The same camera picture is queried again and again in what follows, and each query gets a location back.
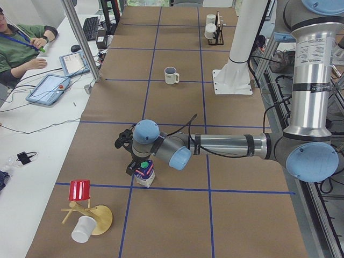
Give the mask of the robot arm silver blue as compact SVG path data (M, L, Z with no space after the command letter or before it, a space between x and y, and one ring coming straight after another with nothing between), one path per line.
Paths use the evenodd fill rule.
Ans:
M339 158L325 123L334 38L342 27L343 1L279 1L275 33L291 35L296 41L291 115L283 133L165 134L146 119L121 133L115 143L131 153L126 172L137 172L151 156L182 170L192 155L206 153L230 159L259 156L274 160L304 182L332 176Z

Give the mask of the person left hand on table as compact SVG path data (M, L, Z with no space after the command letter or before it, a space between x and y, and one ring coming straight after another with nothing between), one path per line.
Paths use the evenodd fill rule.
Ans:
M32 69L43 69L47 66L47 61L46 59L42 58L36 58L32 59L27 63L27 69L32 70Z

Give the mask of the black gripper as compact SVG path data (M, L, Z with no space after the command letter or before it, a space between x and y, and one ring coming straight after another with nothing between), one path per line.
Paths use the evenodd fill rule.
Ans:
M148 161L150 159L151 154L148 153L135 153L133 150L131 151L132 161L126 168L126 173L128 175L133 175L136 171L138 164Z

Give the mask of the person right hand raised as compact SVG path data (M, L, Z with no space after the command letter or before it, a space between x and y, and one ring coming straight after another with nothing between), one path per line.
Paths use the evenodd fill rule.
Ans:
M30 43L37 49L44 48L47 44L47 40L44 38L31 38Z

